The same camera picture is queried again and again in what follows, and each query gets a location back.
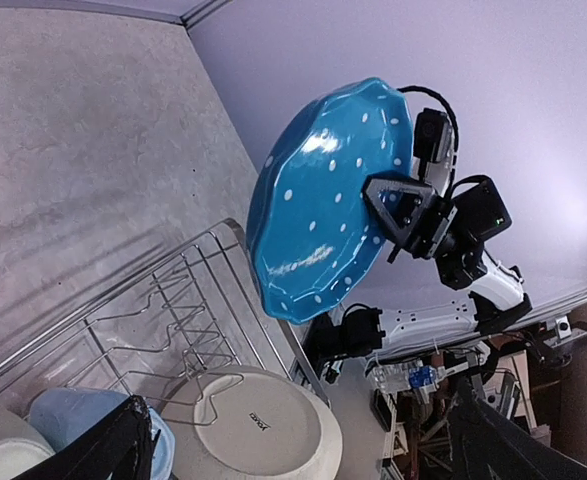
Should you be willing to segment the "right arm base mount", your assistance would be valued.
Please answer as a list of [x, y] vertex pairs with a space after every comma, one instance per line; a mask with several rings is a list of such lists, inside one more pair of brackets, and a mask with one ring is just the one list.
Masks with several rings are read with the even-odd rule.
[[356, 303], [344, 311], [338, 324], [328, 313], [316, 316], [303, 342], [314, 373], [334, 384], [345, 360], [380, 349], [386, 335], [380, 327], [381, 314], [381, 309]]

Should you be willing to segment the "green ceramic mug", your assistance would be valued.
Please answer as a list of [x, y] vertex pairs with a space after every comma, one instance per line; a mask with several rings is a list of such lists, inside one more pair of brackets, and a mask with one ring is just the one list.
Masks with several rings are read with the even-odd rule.
[[54, 455], [35, 428], [0, 407], [0, 479], [12, 479]]

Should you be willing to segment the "light blue ceramic mug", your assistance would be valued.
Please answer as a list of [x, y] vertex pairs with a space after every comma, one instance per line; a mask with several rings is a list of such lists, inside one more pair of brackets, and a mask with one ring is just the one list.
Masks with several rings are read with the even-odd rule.
[[[51, 388], [32, 401], [28, 423], [60, 452], [112, 410], [128, 396], [113, 390], [89, 388]], [[154, 447], [151, 478], [172, 479], [175, 454], [175, 436], [169, 426], [152, 408], [149, 408]]]

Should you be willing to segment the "blue polka dot plate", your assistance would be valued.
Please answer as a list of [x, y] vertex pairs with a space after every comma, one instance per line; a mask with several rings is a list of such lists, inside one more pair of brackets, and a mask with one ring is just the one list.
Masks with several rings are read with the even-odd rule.
[[249, 207], [246, 248], [265, 313], [300, 325], [342, 302], [385, 243], [363, 199], [367, 178], [412, 168], [408, 105], [383, 80], [304, 106], [271, 148]]

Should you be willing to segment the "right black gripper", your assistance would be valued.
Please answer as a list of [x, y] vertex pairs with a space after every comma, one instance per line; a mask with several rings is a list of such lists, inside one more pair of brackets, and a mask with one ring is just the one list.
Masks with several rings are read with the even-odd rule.
[[402, 250], [414, 259], [435, 257], [457, 214], [451, 199], [408, 177], [370, 175], [364, 183], [363, 198], [385, 237], [394, 243], [388, 263], [393, 263]]

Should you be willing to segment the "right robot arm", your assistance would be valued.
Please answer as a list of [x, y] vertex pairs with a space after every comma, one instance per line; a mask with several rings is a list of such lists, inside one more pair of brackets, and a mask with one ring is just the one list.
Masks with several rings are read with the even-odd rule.
[[439, 195], [423, 182], [372, 175], [363, 187], [371, 217], [393, 248], [388, 261], [408, 252], [435, 262], [440, 282], [468, 295], [465, 304], [432, 307], [423, 317], [392, 314], [398, 333], [384, 331], [378, 308], [355, 304], [340, 324], [328, 314], [316, 316], [303, 343], [315, 374], [332, 362], [376, 355], [383, 364], [397, 364], [432, 353], [438, 345], [461, 341], [463, 322], [475, 334], [501, 333], [532, 309], [517, 267], [507, 268], [488, 253], [487, 240], [508, 229], [512, 220], [493, 182], [486, 175], [464, 179], [468, 190]]

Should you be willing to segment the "cream white plate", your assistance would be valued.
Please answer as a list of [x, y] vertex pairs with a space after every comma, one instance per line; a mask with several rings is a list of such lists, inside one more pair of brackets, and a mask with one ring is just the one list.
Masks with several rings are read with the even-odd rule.
[[175, 391], [162, 419], [180, 479], [334, 479], [343, 436], [330, 408], [257, 367], [206, 372]]

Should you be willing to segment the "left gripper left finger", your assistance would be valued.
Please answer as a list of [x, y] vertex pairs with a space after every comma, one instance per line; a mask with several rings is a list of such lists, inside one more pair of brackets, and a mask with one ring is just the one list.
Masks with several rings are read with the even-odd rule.
[[149, 480], [155, 445], [149, 407], [141, 396], [132, 395], [65, 449], [16, 480]]

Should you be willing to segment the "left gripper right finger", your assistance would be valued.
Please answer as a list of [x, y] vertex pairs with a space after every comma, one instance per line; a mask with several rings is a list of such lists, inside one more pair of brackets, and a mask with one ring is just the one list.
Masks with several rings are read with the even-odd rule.
[[448, 414], [454, 479], [587, 480], [587, 466], [542, 444], [457, 383]]

